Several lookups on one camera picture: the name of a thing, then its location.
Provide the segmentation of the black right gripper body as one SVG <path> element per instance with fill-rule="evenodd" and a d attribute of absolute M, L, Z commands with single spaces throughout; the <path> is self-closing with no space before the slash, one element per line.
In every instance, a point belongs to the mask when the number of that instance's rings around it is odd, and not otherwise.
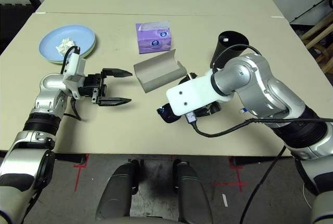
<path fill-rule="evenodd" d="M 195 79 L 196 77 L 197 77 L 196 73 L 190 72 L 190 73 L 186 74 L 186 76 L 180 80 L 179 84 L 182 84 L 188 80 Z M 194 113 L 195 113 L 196 117 L 204 117 L 204 116 L 210 116 L 219 111 L 221 111 L 221 106 L 218 102 L 214 101 L 203 107 L 195 109 Z"/>

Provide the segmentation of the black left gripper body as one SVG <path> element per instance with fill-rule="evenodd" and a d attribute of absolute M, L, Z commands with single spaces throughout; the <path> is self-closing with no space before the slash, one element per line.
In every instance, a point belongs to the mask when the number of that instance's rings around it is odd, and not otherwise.
<path fill-rule="evenodd" d="M 104 83 L 106 77 L 104 73 L 95 73 L 86 76 L 83 85 L 78 88 L 80 96 L 90 97 L 94 104 L 102 104 L 107 87 Z"/>

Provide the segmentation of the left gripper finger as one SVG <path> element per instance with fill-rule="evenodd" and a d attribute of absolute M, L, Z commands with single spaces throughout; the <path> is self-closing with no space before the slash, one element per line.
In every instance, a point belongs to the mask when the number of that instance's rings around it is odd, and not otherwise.
<path fill-rule="evenodd" d="M 113 76 L 113 77 L 128 77 L 132 76 L 132 73 L 129 71 L 115 69 L 115 68 L 103 68 L 101 71 L 102 77 Z"/>
<path fill-rule="evenodd" d="M 113 107 L 119 106 L 131 102 L 128 98 L 109 98 L 109 99 L 99 99 L 97 104 L 101 107 Z"/>

